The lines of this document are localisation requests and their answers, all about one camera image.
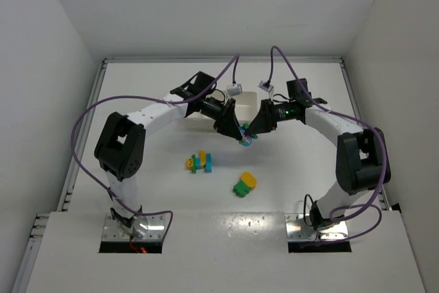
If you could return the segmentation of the blue curved lego brick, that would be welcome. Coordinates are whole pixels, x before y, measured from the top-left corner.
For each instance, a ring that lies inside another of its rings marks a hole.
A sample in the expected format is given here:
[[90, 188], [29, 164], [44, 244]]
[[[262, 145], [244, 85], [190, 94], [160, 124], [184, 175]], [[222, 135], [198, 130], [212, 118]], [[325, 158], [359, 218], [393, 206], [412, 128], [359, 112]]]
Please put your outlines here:
[[239, 130], [241, 133], [241, 140], [239, 141], [239, 144], [242, 146], [247, 147], [251, 145], [254, 140], [259, 138], [257, 134], [253, 134], [253, 135], [247, 134], [246, 129], [244, 127], [240, 127]]

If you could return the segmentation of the blue rectangular lego brick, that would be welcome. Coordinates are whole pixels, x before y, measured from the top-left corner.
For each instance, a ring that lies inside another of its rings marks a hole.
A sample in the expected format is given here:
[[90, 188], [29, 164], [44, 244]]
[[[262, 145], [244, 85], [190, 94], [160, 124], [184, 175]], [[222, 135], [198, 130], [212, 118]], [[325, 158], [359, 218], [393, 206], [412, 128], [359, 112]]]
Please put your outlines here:
[[212, 172], [212, 157], [211, 157], [211, 153], [206, 153], [206, 162], [205, 162], [204, 169], [205, 169], [206, 173], [211, 173]]

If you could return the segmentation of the small green lego brick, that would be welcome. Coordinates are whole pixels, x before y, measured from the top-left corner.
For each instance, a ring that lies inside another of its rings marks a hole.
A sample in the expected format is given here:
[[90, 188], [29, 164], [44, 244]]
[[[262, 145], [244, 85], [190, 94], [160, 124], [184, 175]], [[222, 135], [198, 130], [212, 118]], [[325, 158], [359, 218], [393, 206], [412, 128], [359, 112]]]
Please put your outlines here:
[[245, 182], [242, 180], [236, 183], [233, 187], [233, 192], [235, 193], [236, 196], [240, 198], [247, 196], [250, 193], [250, 191], [251, 188], [247, 186], [247, 184], [245, 184]]

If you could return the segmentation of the yellow arch lego brick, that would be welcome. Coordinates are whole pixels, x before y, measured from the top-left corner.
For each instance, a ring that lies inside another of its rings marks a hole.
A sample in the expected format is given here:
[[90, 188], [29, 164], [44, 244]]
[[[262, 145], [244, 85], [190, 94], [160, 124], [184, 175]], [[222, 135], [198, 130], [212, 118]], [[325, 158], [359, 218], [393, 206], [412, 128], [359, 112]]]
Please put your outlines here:
[[201, 168], [205, 167], [205, 165], [206, 165], [206, 152], [204, 150], [200, 150], [198, 159], [199, 159], [199, 161], [198, 161], [199, 166]]

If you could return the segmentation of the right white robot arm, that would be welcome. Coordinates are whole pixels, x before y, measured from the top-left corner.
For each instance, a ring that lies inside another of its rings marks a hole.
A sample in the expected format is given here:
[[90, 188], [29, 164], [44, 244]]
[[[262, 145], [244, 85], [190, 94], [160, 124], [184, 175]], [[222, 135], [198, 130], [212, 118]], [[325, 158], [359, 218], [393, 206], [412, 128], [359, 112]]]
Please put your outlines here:
[[383, 160], [383, 132], [363, 128], [352, 120], [330, 110], [322, 110], [326, 101], [310, 99], [307, 80], [287, 82], [289, 100], [275, 104], [271, 99], [261, 101], [259, 112], [246, 128], [247, 135], [268, 133], [282, 121], [298, 120], [326, 137], [336, 147], [336, 182], [323, 197], [313, 201], [308, 225], [317, 230], [328, 227], [334, 219], [344, 217], [347, 209], [366, 191], [376, 188], [380, 175], [390, 180], [390, 165]]

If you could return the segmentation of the yellow curved lego brick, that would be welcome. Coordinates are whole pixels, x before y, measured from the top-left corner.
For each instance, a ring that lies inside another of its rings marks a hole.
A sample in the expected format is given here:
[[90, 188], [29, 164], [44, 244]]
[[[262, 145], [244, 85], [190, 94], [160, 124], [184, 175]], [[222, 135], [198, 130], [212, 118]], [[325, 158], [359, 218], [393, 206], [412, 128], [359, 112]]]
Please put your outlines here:
[[257, 180], [250, 172], [244, 172], [241, 175], [241, 181], [249, 188], [249, 190], [253, 190], [257, 186]]

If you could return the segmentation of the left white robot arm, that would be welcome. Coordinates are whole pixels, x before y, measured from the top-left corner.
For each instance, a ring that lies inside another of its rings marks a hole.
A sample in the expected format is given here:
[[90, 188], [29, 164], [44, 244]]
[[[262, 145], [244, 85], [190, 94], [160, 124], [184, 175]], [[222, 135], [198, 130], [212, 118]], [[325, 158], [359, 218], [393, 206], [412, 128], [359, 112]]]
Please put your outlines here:
[[110, 184], [110, 212], [126, 229], [134, 226], [142, 212], [136, 173], [143, 162], [147, 137], [175, 120], [201, 113], [214, 120], [216, 132], [242, 140], [235, 114], [236, 100], [227, 98], [221, 102], [211, 97], [215, 79], [206, 73], [196, 73], [193, 81], [172, 89], [163, 99], [141, 110], [125, 115], [113, 112], [106, 120], [94, 156]]

